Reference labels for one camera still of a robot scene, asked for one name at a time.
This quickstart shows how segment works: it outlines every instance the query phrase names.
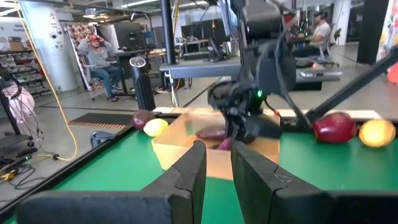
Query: office chair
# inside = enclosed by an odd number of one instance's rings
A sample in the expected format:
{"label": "office chair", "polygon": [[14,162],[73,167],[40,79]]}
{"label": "office chair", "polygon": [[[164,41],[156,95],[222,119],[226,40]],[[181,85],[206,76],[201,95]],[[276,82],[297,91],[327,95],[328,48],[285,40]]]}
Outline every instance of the office chair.
{"label": "office chair", "polygon": [[[330,30],[331,31],[333,30],[334,27],[335,27],[335,24],[330,24]],[[323,43],[314,44],[315,47],[319,48],[319,55],[309,56],[309,57],[306,57],[306,58],[296,58],[298,61],[301,61],[300,64],[304,61],[305,63],[307,63],[307,62],[315,62],[315,63],[320,64],[320,65],[332,65],[332,66],[337,66],[337,67],[340,66],[338,63],[334,62],[334,60],[333,60],[333,58],[331,56],[330,43],[331,43],[332,38],[335,38],[335,35],[331,35],[331,31],[325,37],[326,40],[327,40],[326,50],[324,51],[322,49]]]}
{"label": "office chair", "polygon": [[341,28],[337,29],[335,35],[333,36],[335,38],[335,43],[337,43],[337,45],[339,44],[340,32]]}
{"label": "office chair", "polygon": [[92,73],[92,68],[95,67],[95,65],[89,65],[87,62],[87,58],[84,55],[81,55],[81,60],[83,61],[82,66],[84,68],[84,73],[86,75],[87,82],[89,83],[89,88],[87,90],[90,92],[90,98],[92,101],[95,101],[95,99],[101,95],[105,95],[108,97],[108,94],[105,90],[104,87],[102,88],[96,88],[102,84],[102,80],[99,78],[92,78],[91,73]]}

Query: yellow lemon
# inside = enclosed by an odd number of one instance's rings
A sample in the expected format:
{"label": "yellow lemon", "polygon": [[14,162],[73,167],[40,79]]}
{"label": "yellow lemon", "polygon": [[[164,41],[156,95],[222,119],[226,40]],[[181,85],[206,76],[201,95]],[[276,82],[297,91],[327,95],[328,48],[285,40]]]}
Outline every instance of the yellow lemon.
{"label": "yellow lemon", "polygon": [[394,125],[385,119],[365,122],[359,130],[359,138],[369,147],[383,147],[390,144],[396,136]]}
{"label": "yellow lemon", "polygon": [[169,124],[167,121],[156,118],[148,121],[148,123],[145,124],[144,132],[150,137],[157,137],[160,136],[168,126]]}

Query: storage rack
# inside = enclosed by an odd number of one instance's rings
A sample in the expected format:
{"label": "storage rack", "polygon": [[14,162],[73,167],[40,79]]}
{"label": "storage rack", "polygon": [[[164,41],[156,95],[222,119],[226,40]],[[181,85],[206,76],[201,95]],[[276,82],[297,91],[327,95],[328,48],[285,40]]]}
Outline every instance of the storage rack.
{"label": "storage rack", "polygon": [[0,65],[33,96],[49,95],[42,69],[32,50],[0,52]]}

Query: jeans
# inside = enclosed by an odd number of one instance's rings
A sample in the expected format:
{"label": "jeans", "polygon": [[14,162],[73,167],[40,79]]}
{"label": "jeans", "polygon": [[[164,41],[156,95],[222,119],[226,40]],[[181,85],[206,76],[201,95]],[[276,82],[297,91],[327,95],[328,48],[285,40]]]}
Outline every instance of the jeans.
{"label": "jeans", "polygon": [[99,78],[104,82],[105,90],[108,96],[111,96],[112,85],[118,84],[120,82],[119,68],[109,67],[109,68],[97,68],[91,75],[92,78]]}
{"label": "jeans", "polygon": [[316,55],[320,55],[319,48],[312,45],[293,50],[293,57],[309,57]]}

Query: white wall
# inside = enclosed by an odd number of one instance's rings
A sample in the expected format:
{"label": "white wall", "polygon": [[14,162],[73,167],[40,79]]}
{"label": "white wall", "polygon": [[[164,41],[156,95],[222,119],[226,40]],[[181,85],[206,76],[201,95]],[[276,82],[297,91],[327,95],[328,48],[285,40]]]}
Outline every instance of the white wall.
{"label": "white wall", "polygon": [[338,45],[345,45],[347,38],[349,12],[351,11],[351,0],[336,0],[335,7],[333,8],[333,19],[332,23],[336,24],[332,31],[341,28],[340,38],[338,39]]}
{"label": "white wall", "polygon": [[78,88],[65,36],[55,9],[41,2],[20,2],[27,28],[33,37],[37,53],[58,91]]}

